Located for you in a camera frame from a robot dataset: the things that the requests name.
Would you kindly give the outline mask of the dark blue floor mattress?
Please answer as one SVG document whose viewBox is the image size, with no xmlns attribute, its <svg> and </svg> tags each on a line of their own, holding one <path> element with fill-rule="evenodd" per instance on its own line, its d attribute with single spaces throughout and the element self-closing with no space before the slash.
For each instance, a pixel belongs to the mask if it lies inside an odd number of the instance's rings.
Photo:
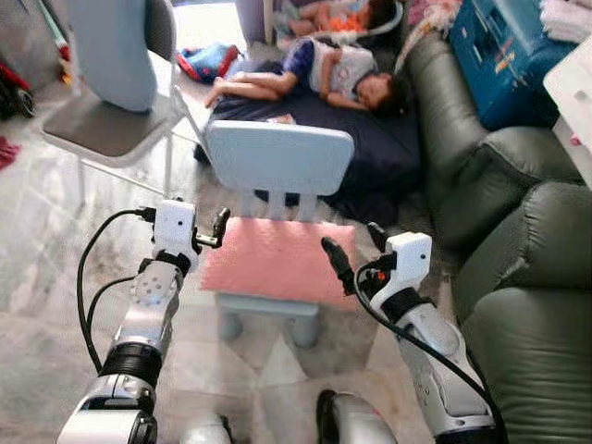
<svg viewBox="0 0 592 444">
<path fill-rule="evenodd" d="M 396 225 L 407 195 L 422 186 L 420 130 L 411 78 L 396 77 L 397 109 L 389 114 L 336 107 L 314 92 L 292 92 L 278 101 L 221 97 L 212 121 L 266 121 L 291 116 L 296 124 L 341 130 L 354 140 L 354 153 L 339 190 L 322 202 L 347 218 Z"/>
</svg>

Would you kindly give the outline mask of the light blue child chair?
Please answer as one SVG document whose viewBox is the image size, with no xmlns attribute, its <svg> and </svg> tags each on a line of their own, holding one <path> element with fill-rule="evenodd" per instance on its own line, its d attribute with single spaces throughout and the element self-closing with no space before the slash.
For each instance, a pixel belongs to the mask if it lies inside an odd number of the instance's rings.
<svg viewBox="0 0 592 444">
<path fill-rule="evenodd" d="M 316 212 L 318 199 L 337 193 L 354 153 L 347 132 L 295 123 L 216 121 L 206 140 L 218 181 L 242 194 L 240 218 L 329 223 Z M 289 320 L 297 347 L 312 347 L 320 338 L 322 309 L 329 307 L 213 292 L 220 335 L 228 341 L 244 330 L 242 315 L 276 315 Z"/>
</svg>

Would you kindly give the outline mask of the silver right robot leg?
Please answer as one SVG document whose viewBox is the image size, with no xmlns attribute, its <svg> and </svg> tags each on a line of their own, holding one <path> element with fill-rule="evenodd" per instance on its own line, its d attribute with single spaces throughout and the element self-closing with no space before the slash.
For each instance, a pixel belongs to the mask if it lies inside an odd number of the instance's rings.
<svg viewBox="0 0 592 444">
<path fill-rule="evenodd" d="M 317 444 L 398 444 L 376 407 L 354 393 L 322 389 L 314 422 Z"/>
</svg>

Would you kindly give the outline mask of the silver robot leg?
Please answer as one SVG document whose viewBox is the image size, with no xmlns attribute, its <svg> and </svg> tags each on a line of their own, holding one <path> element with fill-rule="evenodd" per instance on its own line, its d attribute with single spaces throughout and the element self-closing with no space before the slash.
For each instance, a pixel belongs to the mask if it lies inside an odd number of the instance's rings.
<svg viewBox="0 0 592 444">
<path fill-rule="evenodd" d="M 191 420 L 183 428 L 179 444 L 234 444 L 231 427 L 224 415 L 213 414 Z"/>
<path fill-rule="evenodd" d="M 376 407 L 354 393 L 322 389 L 314 422 L 317 444 L 398 444 Z"/>
</svg>

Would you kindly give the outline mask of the white folding chair grey seat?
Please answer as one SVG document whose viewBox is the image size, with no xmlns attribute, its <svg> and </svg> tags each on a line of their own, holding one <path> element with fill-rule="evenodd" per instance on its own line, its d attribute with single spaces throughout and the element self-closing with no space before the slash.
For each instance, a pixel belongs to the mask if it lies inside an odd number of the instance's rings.
<svg viewBox="0 0 592 444">
<path fill-rule="evenodd" d="M 177 29 L 173 1 L 154 0 L 153 4 L 148 39 L 157 90 L 153 107 L 147 113 L 130 113 L 90 92 L 77 72 L 68 10 L 64 4 L 62 32 L 70 46 L 70 96 L 62 106 L 46 116 L 41 135 L 47 143 L 75 154 L 80 167 L 96 169 L 141 189 L 172 198 L 172 149 L 175 137 L 179 136 L 175 128 L 181 121 L 189 122 L 189 140 L 196 147 L 203 147 L 204 135 L 186 105 L 179 85 L 181 72 L 175 64 Z M 139 162 L 160 142 L 166 144 L 162 186 L 155 187 L 152 183 L 122 173 L 122 168 Z"/>
</svg>

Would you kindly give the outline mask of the blue and red bag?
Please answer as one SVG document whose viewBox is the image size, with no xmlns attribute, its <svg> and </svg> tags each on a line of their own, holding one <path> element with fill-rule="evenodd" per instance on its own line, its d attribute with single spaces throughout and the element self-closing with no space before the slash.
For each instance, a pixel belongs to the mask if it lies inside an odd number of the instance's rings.
<svg viewBox="0 0 592 444">
<path fill-rule="evenodd" d="M 204 47 L 181 48 L 175 54 L 175 64 L 191 80 L 212 85 L 216 78 L 225 77 L 241 58 L 242 51 L 234 43 L 210 43 Z"/>
</svg>

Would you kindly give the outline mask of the sleeping child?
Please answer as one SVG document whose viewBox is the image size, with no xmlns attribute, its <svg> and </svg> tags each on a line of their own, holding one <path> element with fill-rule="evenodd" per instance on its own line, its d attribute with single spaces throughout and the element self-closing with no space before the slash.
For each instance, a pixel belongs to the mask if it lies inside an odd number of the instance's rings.
<svg viewBox="0 0 592 444">
<path fill-rule="evenodd" d="M 288 47 L 278 72 L 238 72 L 213 80 L 204 106 L 224 96 L 278 101 L 293 93 L 313 93 L 329 105 L 380 116 L 409 110 L 401 78 L 381 71 L 367 48 L 339 46 L 304 37 Z"/>
</svg>

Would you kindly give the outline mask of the silver left robot leg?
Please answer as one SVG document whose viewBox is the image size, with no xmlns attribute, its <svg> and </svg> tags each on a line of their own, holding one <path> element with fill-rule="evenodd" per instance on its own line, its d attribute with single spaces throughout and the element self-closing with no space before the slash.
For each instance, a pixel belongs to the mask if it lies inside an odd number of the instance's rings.
<svg viewBox="0 0 592 444">
<path fill-rule="evenodd" d="M 183 428 L 179 444 L 234 444 L 231 427 L 224 415 L 213 414 L 191 420 Z"/>
</svg>

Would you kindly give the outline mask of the pale blue cushion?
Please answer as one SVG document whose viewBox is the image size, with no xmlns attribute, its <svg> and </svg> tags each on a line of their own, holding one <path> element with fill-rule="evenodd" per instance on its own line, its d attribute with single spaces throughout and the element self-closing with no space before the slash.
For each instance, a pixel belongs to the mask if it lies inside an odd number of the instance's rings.
<svg viewBox="0 0 592 444">
<path fill-rule="evenodd" d="M 154 0 L 64 0 L 77 72 L 90 92 L 130 113 L 153 107 L 148 30 Z"/>
</svg>

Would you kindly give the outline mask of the blue box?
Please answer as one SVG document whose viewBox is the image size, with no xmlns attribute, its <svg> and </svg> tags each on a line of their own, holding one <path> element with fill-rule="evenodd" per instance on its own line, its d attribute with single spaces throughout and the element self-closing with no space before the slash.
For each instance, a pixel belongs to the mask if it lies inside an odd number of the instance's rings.
<svg viewBox="0 0 592 444">
<path fill-rule="evenodd" d="M 558 121 L 544 79 L 576 45 L 547 37 L 540 3 L 462 0 L 448 32 L 486 130 L 551 128 Z"/>
</svg>

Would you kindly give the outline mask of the pink and white cloth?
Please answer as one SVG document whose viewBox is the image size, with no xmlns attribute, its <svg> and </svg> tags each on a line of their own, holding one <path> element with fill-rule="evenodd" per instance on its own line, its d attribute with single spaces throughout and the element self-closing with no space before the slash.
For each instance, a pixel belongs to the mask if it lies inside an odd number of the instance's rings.
<svg viewBox="0 0 592 444">
<path fill-rule="evenodd" d="M 394 75 L 401 73 L 413 48 L 431 33 L 447 35 L 455 22 L 464 0 L 405 0 L 407 33 L 393 65 Z"/>
</svg>

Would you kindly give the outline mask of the baby in orange clothes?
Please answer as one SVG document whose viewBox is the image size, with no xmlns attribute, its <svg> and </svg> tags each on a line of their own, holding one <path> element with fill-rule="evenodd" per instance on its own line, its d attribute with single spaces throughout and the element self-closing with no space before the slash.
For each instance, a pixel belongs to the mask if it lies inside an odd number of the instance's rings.
<svg viewBox="0 0 592 444">
<path fill-rule="evenodd" d="M 363 32 L 393 16 L 394 0 L 317 0 L 296 6 L 285 20 L 293 35 L 315 32 Z"/>
</svg>

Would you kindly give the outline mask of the red and black appliance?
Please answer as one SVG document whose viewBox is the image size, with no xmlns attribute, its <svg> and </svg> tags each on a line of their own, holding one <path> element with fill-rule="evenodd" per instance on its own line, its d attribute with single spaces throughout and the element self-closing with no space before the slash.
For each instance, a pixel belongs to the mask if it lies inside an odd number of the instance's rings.
<svg viewBox="0 0 592 444">
<path fill-rule="evenodd" d="M 0 62 L 0 119 L 16 115 L 35 116 L 35 102 L 30 85 L 16 71 Z"/>
</svg>

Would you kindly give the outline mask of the folded white towels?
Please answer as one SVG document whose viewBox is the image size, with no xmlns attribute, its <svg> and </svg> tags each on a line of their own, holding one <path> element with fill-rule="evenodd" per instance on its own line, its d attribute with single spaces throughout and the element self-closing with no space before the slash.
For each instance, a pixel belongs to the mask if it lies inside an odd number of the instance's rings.
<svg viewBox="0 0 592 444">
<path fill-rule="evenodd" d="M 540 20 L 552 41 L 580 43 L 592 35 L 592 9 L 578 0 L 541 0 Z"/>
</svg>

